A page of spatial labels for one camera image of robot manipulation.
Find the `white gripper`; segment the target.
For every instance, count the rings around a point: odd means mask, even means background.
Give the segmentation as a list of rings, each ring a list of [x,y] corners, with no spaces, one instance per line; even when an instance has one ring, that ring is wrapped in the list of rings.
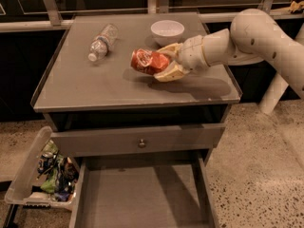
[[[159,82],[172,82],[183,78],[189,71],[197,68],[207,69],[209,66],[203,54],[202,41],[203,37],[197,35],[186,39],[183,43],[174,43],[158,49],[158,53],[165,55],[173,62],[153,77]]]

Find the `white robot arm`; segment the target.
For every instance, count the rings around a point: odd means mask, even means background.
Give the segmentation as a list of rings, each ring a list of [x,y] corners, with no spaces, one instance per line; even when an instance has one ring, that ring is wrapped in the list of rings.
[[[154,75],[160,82],[176,81],[196,67],[248,65],[257,59],[276,70],[259,103],[261,112],[272,113],[288,87],[304,99],[304,45],[289,37],[260,9],[238,13],[228,29],[197,35],[181,44],[163,47],[159,52],[172,59],[165,70]]]

